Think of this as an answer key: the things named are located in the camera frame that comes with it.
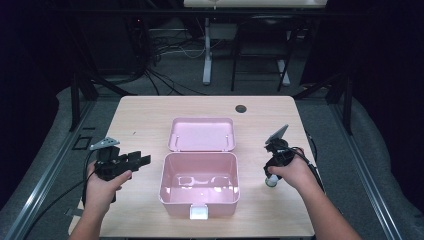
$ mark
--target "white table leg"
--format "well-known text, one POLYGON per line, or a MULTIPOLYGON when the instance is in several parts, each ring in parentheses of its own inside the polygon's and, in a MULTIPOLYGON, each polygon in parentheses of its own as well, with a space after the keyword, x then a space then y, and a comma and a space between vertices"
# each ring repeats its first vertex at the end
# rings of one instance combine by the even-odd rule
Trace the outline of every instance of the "white table leg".
POLYGON ((211 52, 211 38, 209 32, 209 18, 205 19, 205 67, 203 69, 203 84, 211 84, 212 72, 212 52, 211 52))

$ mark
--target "wooden table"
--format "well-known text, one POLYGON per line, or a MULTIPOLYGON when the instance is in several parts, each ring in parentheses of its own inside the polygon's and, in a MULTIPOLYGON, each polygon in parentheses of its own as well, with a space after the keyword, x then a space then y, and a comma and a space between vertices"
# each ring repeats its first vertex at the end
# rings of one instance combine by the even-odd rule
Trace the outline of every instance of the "wooden table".
MULTIPOLYGON (((311 149, 294 100, 286 96, 131 96, 122 98, 107 136, 119 140, 121 154, 141 151, 152 162, 133 173, 117 192, 103 221, 102 237, 302 237, 314 234, 304 203, 284 180, 265 185, 263 166, 271 158, 265 141, 283 125, 291 147, 311 149), (237 105, 247 111, 238 113, 237 105), (240 200, 231 217, 189 220, 171 217, 159 188, 171 124, 176 117, 229 117, 234 121, 240 200)), ((74 217, 69 233, 79 217, 74 217)))

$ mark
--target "white latch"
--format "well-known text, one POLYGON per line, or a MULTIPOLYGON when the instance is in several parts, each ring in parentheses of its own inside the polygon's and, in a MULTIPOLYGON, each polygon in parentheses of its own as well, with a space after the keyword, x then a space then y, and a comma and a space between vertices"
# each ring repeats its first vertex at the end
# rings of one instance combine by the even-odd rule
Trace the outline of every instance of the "white latch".
POLYGON ((190 206, 190 219, 191 220, 207 220, 209 216, 208 206, 204 203, 196 203, 190 206))

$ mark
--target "dark background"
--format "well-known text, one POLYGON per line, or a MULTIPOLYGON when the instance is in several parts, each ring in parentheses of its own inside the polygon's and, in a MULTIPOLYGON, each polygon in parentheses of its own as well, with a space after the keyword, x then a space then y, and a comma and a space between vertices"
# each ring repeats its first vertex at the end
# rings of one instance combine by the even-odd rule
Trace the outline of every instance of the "dark background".
MULTIPOLYGON (((159 7, 176 7, 162 1, 159 7)), ((327 10, 363 11, 374 2, 328 1, 327 10)), ((405 196, 424 212, 424 163, 421 136, 424 123, 424 17, 422 4, 404 0, 390 1, 393 8, 385 11, 378 28, 372 29, 369 45, 361 53, 352 74, 354 97, 367 109, 383 135, 392 161, 392 173, 405 196)), ((75 46, 72 38, 84 36, 90 27, 70 19, 76 35, 70 36, 61 26, 64 19, 52 22, 36 1, 2 2, 0 7, 0 81, 2 142, 4 163, 1 207, 19 184, 41 147, 58 109, 56 94, 69 87, 76 69, 88 66, 94 70, 133 73, 139 65, 139 54, 131 44, 125 24, 104 23, 115 31, 115 41, 122 41, 122 52, 129 55, 121 65, 95 60, 103 49, 75 46)), ((368 34, 364 21, 322 21, 317 32, 302 83, 324 81, 340 72, 354 52, 359 36, 368 34)))

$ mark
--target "box lid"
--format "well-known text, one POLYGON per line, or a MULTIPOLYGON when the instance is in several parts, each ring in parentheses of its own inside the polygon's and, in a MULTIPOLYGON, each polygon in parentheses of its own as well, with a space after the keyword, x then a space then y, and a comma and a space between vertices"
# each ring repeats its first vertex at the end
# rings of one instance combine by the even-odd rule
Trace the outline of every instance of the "box lid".
POLYGON ((172 122, 168 147, 174 152, 228 152, 235 147, 231 118, 180 117, 172 122))

